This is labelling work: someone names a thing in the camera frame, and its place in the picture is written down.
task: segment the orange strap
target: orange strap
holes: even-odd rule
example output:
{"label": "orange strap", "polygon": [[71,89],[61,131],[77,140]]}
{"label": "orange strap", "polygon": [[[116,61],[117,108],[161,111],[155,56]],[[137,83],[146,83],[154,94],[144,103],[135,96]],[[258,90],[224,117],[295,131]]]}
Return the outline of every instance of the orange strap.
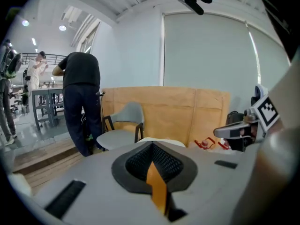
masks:
{"label": "orange strap", "polygon": [[152,162],[147,173],[146,183],[152,186],[152,201],[164,215],[166,213],[167,185]]}

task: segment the black t-shirt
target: black t-shirt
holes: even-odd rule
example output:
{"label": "black t-shirt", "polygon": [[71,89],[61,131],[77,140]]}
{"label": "black t-shirt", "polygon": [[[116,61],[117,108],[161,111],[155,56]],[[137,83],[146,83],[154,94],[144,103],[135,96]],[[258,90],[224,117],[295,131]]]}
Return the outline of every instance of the black t-shirt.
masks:
{"label": "black t-shirt", "polygon": [[84,52],[73,52],[58,66],[65,70],[63,88],[70,84],[89,83],[100,87],[100,71],[97,58]]}

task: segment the metal railing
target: metal railing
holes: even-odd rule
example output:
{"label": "metal railing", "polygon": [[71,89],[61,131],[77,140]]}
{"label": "metal railing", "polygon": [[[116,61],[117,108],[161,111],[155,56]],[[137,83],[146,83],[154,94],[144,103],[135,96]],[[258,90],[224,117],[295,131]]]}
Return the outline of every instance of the metal railing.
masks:
{"label": "metal railing", "polygon": [[[35,59],[38,55],[37,53],[22,53],[23,59],[22,59],[22,65],[27,67],[29,64],[30,59]],[[50,67],[54,67],[58,65],[66,56],[63,55],[56,55],[56,54],[46,54],[46,60],[47,64]]]}

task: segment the grey chair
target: grey chair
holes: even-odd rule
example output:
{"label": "grey chair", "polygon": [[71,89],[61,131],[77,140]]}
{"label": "grey chair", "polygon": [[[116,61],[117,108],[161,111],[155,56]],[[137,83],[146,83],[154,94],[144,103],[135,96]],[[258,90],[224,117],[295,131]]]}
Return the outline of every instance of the grey chair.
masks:
{"label": "grey chair", "polygon": [[[111,131],[105,133],[105,121],[108,120]],[[115,130],[115,122],[134,122],[138,125],[135,127],[135,134],[125,130]],[[136,102],[130,102],[119,112],[104,117],[102,120],[102,135],[97,138],[97,142],[105,149],[112,150],[126,145],[138,142],[139,130],[141,139],[144,138],[145,118],[142,106]]]}

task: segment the white roller blind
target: white roller blind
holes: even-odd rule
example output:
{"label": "white roller blind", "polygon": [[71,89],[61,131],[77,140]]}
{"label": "white roller blind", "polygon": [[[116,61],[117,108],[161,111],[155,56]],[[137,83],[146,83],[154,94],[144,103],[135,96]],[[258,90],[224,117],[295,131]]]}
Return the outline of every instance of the white roller blind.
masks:
{"label": "white roller blind", "polygon": [[244,23],[217,15],[165,17],[164,86],[228,91],[230,111],[244,112],[256,84],[255,53]]}
{"label": "white roller blind", "polygon": [[257,49],[261,67],[261,84],[270,90],[289,68],[287,55],[282,46],[264,33],[253,27],[249,27],[249,30]]}

